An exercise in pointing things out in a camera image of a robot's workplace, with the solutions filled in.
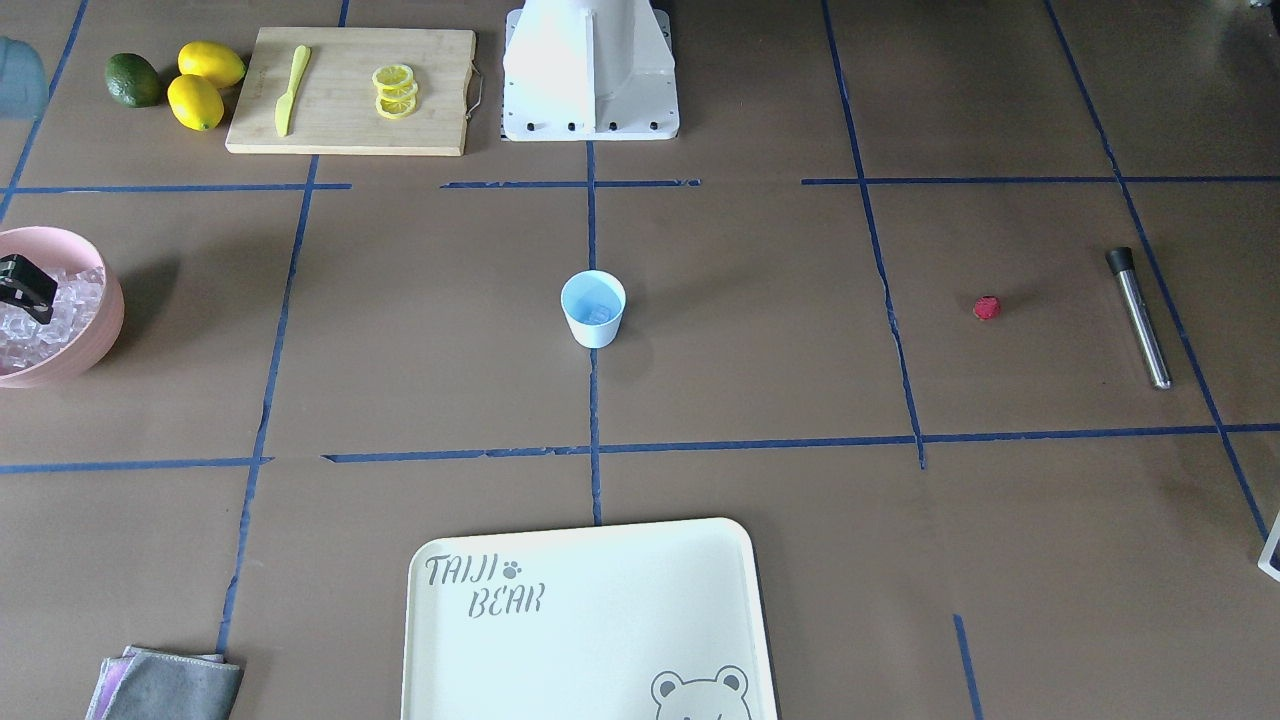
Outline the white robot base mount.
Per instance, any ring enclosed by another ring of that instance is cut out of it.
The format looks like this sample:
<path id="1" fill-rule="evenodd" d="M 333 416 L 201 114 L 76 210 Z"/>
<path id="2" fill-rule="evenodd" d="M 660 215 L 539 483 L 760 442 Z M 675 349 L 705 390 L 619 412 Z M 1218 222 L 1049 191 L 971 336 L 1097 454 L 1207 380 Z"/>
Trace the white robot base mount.
<path id="1" fill-rule="evenodd" d="M 649 1 L 526 1 L 506 17 L 502 136 L 666 141 L 681 127 L 668 12 Z"/>

